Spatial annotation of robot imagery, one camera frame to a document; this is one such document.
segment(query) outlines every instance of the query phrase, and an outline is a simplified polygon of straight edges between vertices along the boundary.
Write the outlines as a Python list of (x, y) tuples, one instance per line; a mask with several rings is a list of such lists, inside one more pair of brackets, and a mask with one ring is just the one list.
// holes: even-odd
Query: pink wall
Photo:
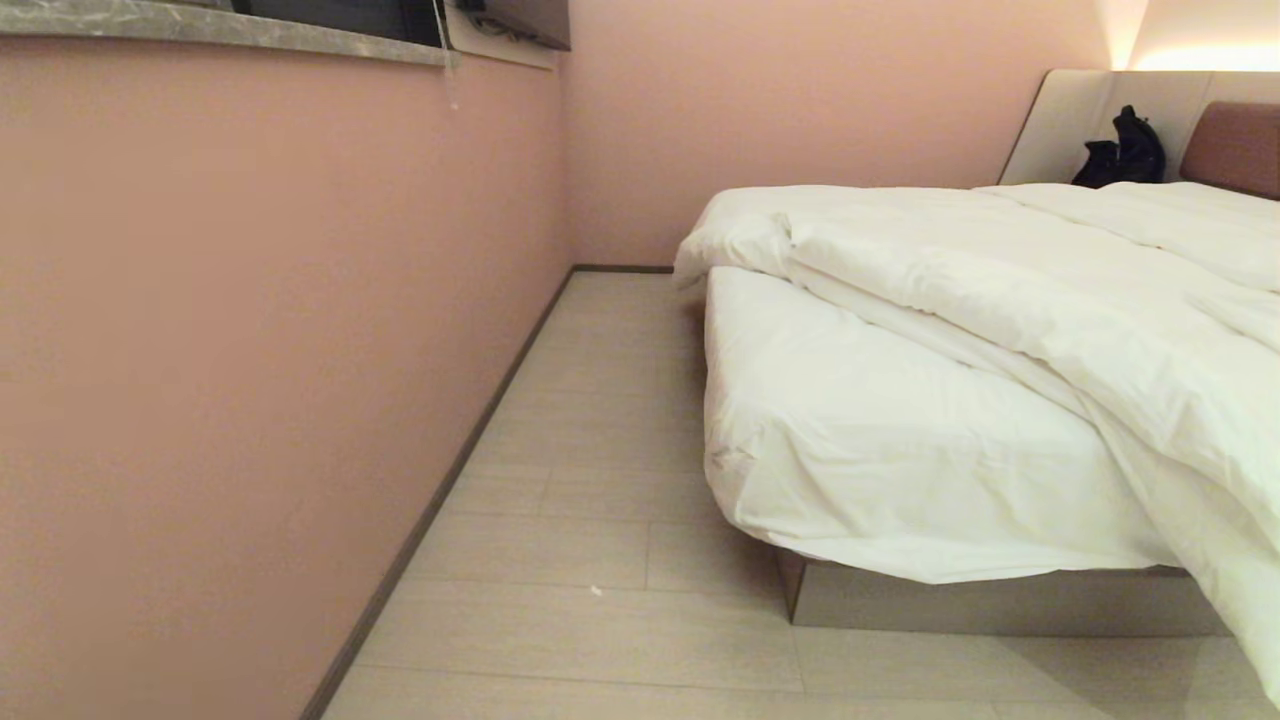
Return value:
[(0, 44), (0, 717), (296, 717), (563, 277), (559, 78)]
[(1080, 0), (571, 6), (582, 263), (669, 264), (732, 186), (993, 183), (1044, 72), (1110, 67)]

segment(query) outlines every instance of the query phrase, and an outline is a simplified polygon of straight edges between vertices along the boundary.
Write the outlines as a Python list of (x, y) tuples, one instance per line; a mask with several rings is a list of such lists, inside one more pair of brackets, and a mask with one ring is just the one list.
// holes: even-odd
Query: black backpack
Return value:
[(1164, 182), (1165, 149), (1151, 124), (1133, 111), (1133, 105), (1125, 105), (1111, 124), (1120, 142), (1085, 142), (1089, 159), (1071, 184), (1102, 187), (1114, 182)]

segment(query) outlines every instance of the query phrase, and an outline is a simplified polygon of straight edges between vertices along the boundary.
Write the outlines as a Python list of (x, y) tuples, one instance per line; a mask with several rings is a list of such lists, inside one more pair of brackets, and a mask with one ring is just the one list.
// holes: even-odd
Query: marble window sill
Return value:
[(146, 0), (0, 0), (0, 36), (122, 37), (349, 55), (420, 65), (457, 54), (340, 29)]

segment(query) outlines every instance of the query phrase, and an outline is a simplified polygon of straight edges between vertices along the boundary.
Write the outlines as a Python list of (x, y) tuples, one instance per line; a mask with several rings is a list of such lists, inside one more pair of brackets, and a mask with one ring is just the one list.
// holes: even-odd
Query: light wood floor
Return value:
[(572, 279), (328, 720), (1280, 717), (1229, 639), (792, 628), (701, 477), (669, 283)]

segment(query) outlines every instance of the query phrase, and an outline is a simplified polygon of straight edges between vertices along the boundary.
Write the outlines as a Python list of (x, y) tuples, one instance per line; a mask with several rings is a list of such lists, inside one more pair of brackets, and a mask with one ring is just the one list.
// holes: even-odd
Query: bedding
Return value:
[(1280, 290), (1275, 208), (1192, 183), (748, 188), (708, 206), (677, 279), (777, 275), (1096, 430), (1280, 702), (1280, 355), (1256, 322)]
[(925, 583), (1176, 562), (1084, 419), (795, 286), (708, 281), (707, 465), (748, 533)]

